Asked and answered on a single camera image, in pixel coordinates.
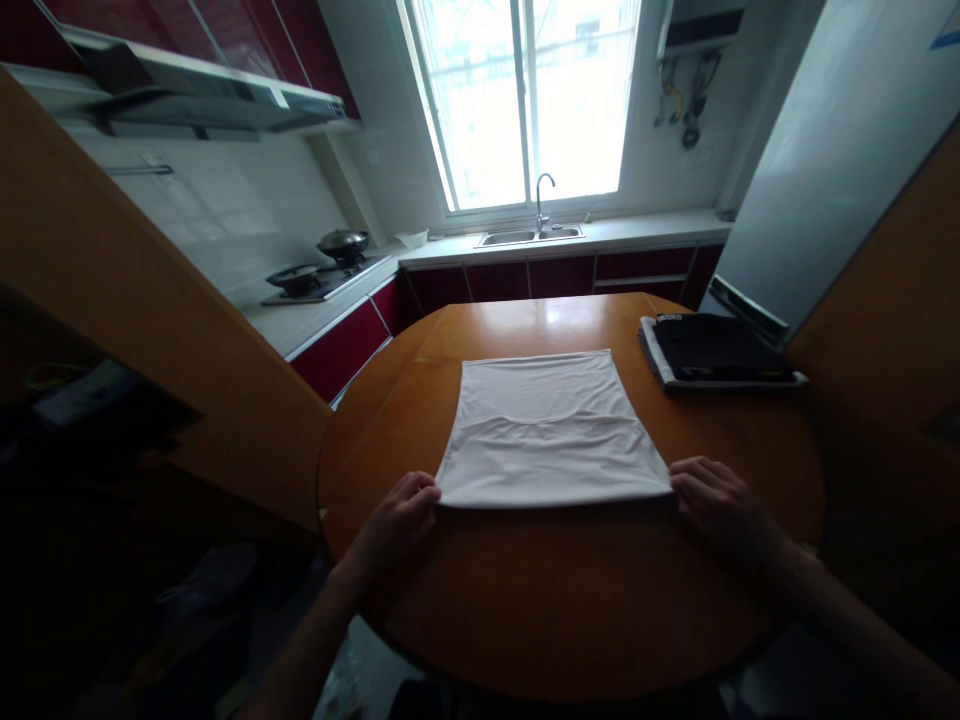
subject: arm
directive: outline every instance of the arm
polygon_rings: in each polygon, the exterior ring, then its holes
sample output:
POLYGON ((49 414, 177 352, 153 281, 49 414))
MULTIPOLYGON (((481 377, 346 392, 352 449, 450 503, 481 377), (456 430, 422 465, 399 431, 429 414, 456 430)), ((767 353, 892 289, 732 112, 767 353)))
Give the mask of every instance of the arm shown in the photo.
POLYGON ((680 512, 704 535, 759 567, 801 616, 849 654, 905 711, 960 717, 960 685, 793 542, 750 488, 722 463, 691 458, 670 466, 680 512))
POLYGON ((433 478, 421 472, 407 473, 390 491, 327 577, 241 718, 313 717, 360 600, 384 567, 430 532, 439 499, 433 478))

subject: stainless steel sink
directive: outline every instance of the stainless steel sink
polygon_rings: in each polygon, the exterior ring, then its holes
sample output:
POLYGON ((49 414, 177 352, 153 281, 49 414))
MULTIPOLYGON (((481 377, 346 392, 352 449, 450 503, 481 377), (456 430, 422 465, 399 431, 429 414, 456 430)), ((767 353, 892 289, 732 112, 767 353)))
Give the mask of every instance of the stainless steel sink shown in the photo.
POLYGON ((545 240, 572 240, 586 237, 579 225, 566 225, 551 230, 505 230, 503 232, 488 233, 477 247, 491 247, 493 245, 522 245, 523 243, 544 242, 545 240))
POLYGON ((583 237, 578 227, 559 228, 557 230, 541 230, 537 236, 541 240, 562 240, 563 238, 583 237))
POLYGON ((491 245, 512 245, 513 243, 531 242, 537 233, 533 230, 507 230, 502 233, 488 233, 477 247, 491 245))

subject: range hood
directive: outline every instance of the range hood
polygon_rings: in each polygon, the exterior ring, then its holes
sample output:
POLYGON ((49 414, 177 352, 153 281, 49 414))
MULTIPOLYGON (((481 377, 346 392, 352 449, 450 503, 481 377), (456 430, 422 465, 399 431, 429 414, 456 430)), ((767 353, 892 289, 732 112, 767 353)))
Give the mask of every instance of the range hood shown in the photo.
POLYGON ((109 96, 59 114, 108 135, 257 140, 346 117, 333 95, 136 43, 67 37, 109 96))

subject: window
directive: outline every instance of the window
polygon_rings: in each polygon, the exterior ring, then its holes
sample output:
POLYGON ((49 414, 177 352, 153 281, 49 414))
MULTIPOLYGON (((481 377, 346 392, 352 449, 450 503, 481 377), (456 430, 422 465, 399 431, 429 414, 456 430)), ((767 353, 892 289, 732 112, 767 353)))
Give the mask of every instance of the window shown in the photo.
POLYGON ((618 190, 640 0, 398 3, 451 212, 618 190))

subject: pot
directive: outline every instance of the pot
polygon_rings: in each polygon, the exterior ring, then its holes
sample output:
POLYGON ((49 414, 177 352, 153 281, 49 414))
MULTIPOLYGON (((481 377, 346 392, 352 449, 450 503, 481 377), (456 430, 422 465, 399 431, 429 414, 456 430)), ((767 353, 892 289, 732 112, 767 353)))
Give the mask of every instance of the pot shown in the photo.
POLYGON ((267 278, 271 285, 281 288, 290 297, 305 295, 311 286, 316 282, 316 274, 322 268, 316 264, 296 265, 286 270, 281 270, 267 278))
POLYGON ((334 230, 323 236, 317 249, 327 257, 332 257, 340 267, 356 265, 367 249, 370 236, 360 230, 334 230))

